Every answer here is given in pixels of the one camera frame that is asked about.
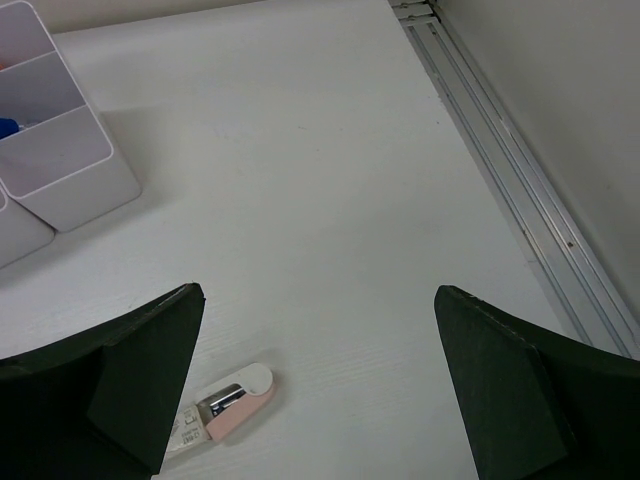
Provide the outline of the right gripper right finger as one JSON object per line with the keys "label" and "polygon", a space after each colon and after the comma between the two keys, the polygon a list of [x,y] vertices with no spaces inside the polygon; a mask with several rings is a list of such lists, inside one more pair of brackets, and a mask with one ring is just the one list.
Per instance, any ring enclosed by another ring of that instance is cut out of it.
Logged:
{"label": "right gripper right finger", "polygon": [[638,361],[455,286],[434,310],[479,478],[638,478]]}

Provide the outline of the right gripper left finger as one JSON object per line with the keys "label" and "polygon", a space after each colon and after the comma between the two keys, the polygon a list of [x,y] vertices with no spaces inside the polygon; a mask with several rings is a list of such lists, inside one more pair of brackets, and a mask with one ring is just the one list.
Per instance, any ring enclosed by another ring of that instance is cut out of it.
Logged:
{"label": "right gripper left finger", "polygon": [[150,479],[161,470],[205,296],[182,285],[1,362],[4,479]]}

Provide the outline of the pink white correction tape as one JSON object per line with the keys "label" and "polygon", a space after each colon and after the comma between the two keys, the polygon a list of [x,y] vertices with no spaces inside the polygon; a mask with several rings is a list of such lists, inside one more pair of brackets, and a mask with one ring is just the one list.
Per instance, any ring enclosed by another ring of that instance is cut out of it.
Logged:
{"label": "pink white correction tape", "polygon": [[209,437],[221,443],[266,406],[275,392],[271,369],[252,363],[198,392],[195,404]]}

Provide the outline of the clear blue spray bottle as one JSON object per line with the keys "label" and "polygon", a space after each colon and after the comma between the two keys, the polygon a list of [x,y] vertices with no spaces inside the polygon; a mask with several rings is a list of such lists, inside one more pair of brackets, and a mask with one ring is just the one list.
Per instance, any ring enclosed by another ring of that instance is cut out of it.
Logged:
{"label": "clear blue spray bottle", "polygon": [[3,140],[7,137],[10,137],[16,133],[19,133],[21,130],[20,125],[16,120],[11,118],[0,118],[0,139]]}

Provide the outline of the white boxed eraser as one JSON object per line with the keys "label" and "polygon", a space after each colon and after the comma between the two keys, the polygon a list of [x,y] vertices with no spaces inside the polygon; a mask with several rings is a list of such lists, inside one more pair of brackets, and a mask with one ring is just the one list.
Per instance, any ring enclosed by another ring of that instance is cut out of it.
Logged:
{"label": "white boxed eraser", "polygon": [[202,416],[195,404],[185,407],[175,417],[165,452],[165,460],[176,457],[210,440]]}

